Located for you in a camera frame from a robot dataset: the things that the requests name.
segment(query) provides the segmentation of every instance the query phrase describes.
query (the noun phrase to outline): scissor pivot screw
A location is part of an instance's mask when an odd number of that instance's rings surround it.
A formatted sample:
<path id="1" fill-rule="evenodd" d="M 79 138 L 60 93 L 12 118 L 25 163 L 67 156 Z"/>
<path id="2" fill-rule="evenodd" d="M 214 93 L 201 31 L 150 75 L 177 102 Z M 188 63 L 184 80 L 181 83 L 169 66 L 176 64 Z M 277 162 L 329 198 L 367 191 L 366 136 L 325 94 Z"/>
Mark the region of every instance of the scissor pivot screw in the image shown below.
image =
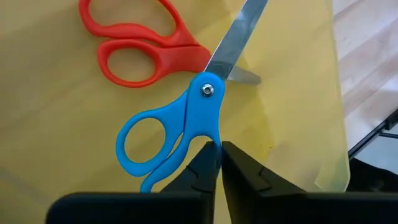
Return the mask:
<path id="1" fill-rule="evenodd" d="M 201 86 L 201 93 L 204 97 L 211 97 L 214 94 L 214 87 L 209 83 L 206 83 Z"/>

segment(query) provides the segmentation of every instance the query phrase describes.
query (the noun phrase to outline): yellow table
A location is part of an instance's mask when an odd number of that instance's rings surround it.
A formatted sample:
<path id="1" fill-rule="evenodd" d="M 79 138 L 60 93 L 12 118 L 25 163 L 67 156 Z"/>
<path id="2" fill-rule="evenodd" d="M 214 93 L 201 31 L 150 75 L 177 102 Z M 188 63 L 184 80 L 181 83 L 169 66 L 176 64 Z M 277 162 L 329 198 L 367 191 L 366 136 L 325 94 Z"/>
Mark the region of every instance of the yellow table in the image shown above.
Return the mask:
<path id="1" fill-rule="evenodd" d="M 174 0 L 190 32 L 214 50 L 243 0 Z M 0 7 L 0 221 L 40 223 L 47 207 L 75 191 L 137 191 L 114 153 L 132 115 L 170 103 L 193 74 L 176 73 L 147 88 L 117 86 L 101 74 L 103 40 L 82 26 L 77 1 L 3 1 Z M 97 0 L 103 24 L 139 21 L 161 34 L 172 20 L 156 1 Z M 282 177 L 311 191 L 344 190 L 349 179 L 330 1 L 270 0 L 239 65 L 259 86 L 227 83 L 220 133 Z M 150 58 L 123 50 L 111 58 L 123 77 L 152 69 Z M 145 161 L 161 147 L 159 123 L 143 121 L 127 154 Z M 183 166 L 207 138 L 196 138 Z M 216 222 L 229 216 L 221 182 Z"/>

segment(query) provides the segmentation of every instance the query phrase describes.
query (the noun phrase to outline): orange handle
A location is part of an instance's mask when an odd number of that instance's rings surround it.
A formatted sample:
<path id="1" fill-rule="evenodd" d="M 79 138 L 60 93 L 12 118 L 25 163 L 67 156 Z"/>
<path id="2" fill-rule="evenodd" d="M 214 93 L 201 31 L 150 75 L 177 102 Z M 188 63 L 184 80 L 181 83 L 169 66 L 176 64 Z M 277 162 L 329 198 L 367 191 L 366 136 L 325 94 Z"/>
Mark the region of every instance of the orange handle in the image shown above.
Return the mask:
<path id="1" fill-rule="evenodd" d="M 154 60 L 155 72 L 150 78 L 139 82 L 133 82 L 123 80 L 111 72 L 108 67 L 109 56 L 115 50 L 125 48 L 139 49 Z M 131 88 L 151 85 L 173 72 L 202 72 L 210 58 L 210 52 L 202 46 L 162 48 L 132 39 L 108 40 L 103 42 L 98 48 L 98 63 L 105 77 L 115 84 Z"/>
<path id="2" fill-rule="evenodd" d="M 111 26 L 101 26 L 96 23 L 90 15 L 90 1 L 91 0 L 80 0 L 79 13 L 87 30 L 94 35 L 114 39 L 146 39 L 163 47 L 198 45 L 198 42 L 185 27 L 177 10 L 168 0 L 158 0 L 171 13 L 175 21 L 174 32 L 166 37 L 139 24 L 121 23 Z"/>

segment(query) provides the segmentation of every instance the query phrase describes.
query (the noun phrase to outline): scissors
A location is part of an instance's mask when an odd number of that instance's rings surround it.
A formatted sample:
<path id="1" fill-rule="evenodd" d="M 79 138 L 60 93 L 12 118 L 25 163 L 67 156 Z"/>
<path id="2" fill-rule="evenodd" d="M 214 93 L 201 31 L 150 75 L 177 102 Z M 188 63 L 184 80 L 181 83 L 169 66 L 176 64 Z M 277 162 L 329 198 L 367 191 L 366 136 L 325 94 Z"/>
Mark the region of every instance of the scissors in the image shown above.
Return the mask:
<path id="1" fill-rule="evenodd" d="M 140 187 L 141 192 L 150 192 L 154 184 L 172 174 L 187 155 L 190 141 L 197 136 L 211 138 L 218 148 L 218 158 L 221 158 L 218 118 L 225 92 L 224 80 L 238 61 L 266 4 L 267 0 L 247 0 L 205 71 L 196 75 L 188 89 L 167 106 L 133 116 L 120 130 L 116 138 L 116 157 L 119 163 L 133 176 L 149 174 Z M 124 145 L 130 129 L 146 118 L 157 119 L 163 124 L 165 141 L 162 149 L 152 159 L 136 163 L 127 157 Z M 181 134 L 179 145 L 169 155 Z"/>
<path id="2" fill-rule="evenodd" d="M 101 26 L 90 15 L 89 5 L 91 0 L 80 0 L 79 12 L 81 19 L 89 32 L 100 37 L 109 37 L 112 40 L 103 42 L 98 47 L 98 63 L 106 78 L 113 83 L 140 88 L 151 85 L 162 77 L 181 71 L 198 73 L 203 71 L 211 58 L 210 51 L 200 45 L 189 33 L 177 10 L 168 0 L 158 0 L 172 15 L 175 21 L 174 32 L 161 36 L 142 25 L 132 23 Z M 159 47 L 147 43 L 149 40 Z M 123 80 L 116 76 L 108 66 L 110 55 L 119 49 L 135 48 L 143 51 L 154 60 L 155 71 L 151 77 L 139 82 Z M 259 83 L 259 77 L 249 71 L 236 67 L 230 77 L 231 80 L 246 83 Z"/>

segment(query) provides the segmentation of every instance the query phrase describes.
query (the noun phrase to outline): metal blade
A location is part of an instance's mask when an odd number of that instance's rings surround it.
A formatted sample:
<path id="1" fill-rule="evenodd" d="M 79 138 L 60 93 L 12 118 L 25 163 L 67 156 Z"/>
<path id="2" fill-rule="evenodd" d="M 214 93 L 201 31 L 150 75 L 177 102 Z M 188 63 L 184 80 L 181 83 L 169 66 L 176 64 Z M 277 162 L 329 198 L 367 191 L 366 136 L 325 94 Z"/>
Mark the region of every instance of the metal blade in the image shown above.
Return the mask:
<path id="1" fill-rule="evenodd" d="M 238 66 L 232 69 L 228 80 L 249 85 L 259 85 L 261 83 L 260 76 Z"/>
<path id="2" fill-rule="evenodd" d="M 268 0 L 246 0 L 211 57 L 205 72 L 227 79 L 238 61 Z"/>

